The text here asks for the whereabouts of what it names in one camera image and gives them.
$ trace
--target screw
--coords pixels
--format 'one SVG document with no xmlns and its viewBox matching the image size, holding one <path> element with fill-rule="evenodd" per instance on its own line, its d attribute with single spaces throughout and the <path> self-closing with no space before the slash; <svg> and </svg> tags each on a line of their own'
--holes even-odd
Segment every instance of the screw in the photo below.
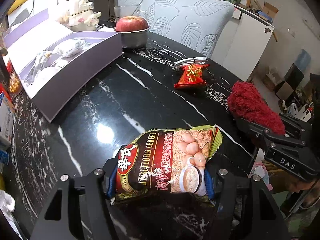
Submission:
<svg viewBox="0 0 320 240">
<path fill-rule="evenodd" d="M 102 172 L 103 172 L 103 170 L 98 168 L 98 169 L 95 169 L 93 173 L 98 176 L 98 175 L 102 174 Z"/>
<path fill-rule="evenodd" d="M 254 174 L 252 176 L 252 178 L 253 178 L 254 181 L 260 181 L 260 179 L 261 179 L 261 177 L 259 175 L 257 175 L 257 174 Z"/>
<path fill-rule="evenodd" d="M 60 177 L 60 180 L 61 180 L 61 181 L 66 181 L 67 179 L 69 179 L 69 175 L 67 175 L 67 174 L 64 174 L 64 175 L 62 175 L 62 176 Z"/>
<path fill-rule="evenodd" d="M 227 174 L 228 174 L 228 171 L 227 171 L 226 169 L 220 169 L 220 170 L 219 170 L 219 173 L 220 173 L 221 175 L 227 175 Z"/>
</svg>

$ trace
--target glass cup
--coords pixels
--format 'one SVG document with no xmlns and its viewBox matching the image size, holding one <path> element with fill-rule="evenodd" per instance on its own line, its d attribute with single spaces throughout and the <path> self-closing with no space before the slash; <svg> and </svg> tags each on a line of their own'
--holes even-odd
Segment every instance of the glass cup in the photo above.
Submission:
<svg viewBox="0 0 320 240">
<path fill-rule="evenodd" d="M 140 10 L 140 5 L 125 5 L 115 6 L 116 22 L 122 17 L 126 16 L 139 16 L 144 18 L 146 15 L 145 11 Z"/>
</svg>

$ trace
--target table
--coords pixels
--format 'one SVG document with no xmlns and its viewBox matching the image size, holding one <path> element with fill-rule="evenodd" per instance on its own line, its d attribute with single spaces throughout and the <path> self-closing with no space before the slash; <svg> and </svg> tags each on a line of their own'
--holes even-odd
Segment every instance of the table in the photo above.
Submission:
<svg viewBox="0 0 320 240">
<path fill-rule="evenodd" d="M 86 175 L 140 133 L 152 128 L 221 126 L 249 152 L 253 145 L 239 133 L 228 112 L 227 96 L 239 79 L 210 60 L 205 87 L 175 90 L 182 72 L 175 61 L 199 57 L 173 40 L 149 33 L 146 48 L 126 50 L 92 78 L 48 123 L 21 92 L 16 99 L 11 164 L 4 176 L 16 200 L 14 215 L 28 236 L 48 194 L 62 174 Z M 224 136 L 212 162 L 246 176 L 252 157 Z M 142 198 L 110 208 L 120 239 L 198 239 L 212 208 L 188 194 Z M 85 239 L 90 225 L 81 214 Z"/>
</svg>

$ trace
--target red apple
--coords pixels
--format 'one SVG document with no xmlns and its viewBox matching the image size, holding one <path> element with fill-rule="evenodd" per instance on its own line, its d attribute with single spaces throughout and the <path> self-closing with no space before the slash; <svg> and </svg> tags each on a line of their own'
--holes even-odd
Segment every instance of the red apple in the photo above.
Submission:
<svg viewBox="0 0 320 240">
<path fill-rule="evenodd" d="M 135 32 L 148 28 L 145 19 L 138 16 L 126 16 L 121 18 L 116 24 L 116 32 Z"/>
</svg>

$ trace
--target metal bowl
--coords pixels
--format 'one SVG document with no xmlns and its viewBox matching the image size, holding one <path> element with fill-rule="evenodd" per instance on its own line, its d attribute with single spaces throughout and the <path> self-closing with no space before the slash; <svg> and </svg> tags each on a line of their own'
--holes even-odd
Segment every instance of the metal bowl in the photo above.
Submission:
<svg viewBox="0 0 320 240">
<path fill-rule="evenodd" d="M 150 26 L 147 29 L 135 32 L 121 32 L 121 43 L 123 48 L 136 49 L 143 47 L 148 42 L 148 32 Z"/>
</svg>

